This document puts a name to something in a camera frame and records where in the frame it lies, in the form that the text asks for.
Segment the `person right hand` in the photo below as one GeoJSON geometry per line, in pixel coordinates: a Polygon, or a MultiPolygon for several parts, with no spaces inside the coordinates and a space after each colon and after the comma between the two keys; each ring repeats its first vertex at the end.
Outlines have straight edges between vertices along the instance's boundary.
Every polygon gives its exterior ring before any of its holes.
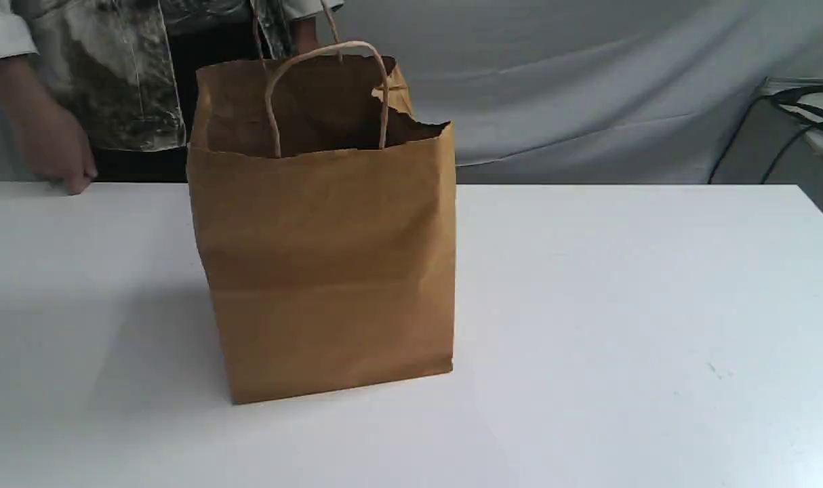
{"type": "Polygon", "coordinates": [[[51,107],[16,117],[13,123],[24,163],[35,176],[80,195],[98,177],[82,127],[67,109],[51,107]]]}

